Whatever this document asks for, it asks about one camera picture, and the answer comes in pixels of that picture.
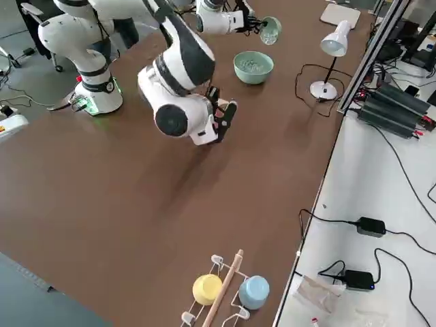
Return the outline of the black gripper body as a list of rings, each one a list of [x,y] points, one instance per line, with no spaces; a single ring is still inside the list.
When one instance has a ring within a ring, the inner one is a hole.
[[[219,94],[220,90],[217,87],[208,87],[206,91],[206,97],[212,104],[212,124],[216,134],[219,129],[219,119],[221,118],[221,108],[219,107]]]
[[[253,29],[254,20],[255,20],[255,12],[253,8],[248,4],[247,1],[236,1],[235,2],[234,11],[242,12],[243,23],[240,24],[236,29],[237,33],[245,33],[251,31]]]

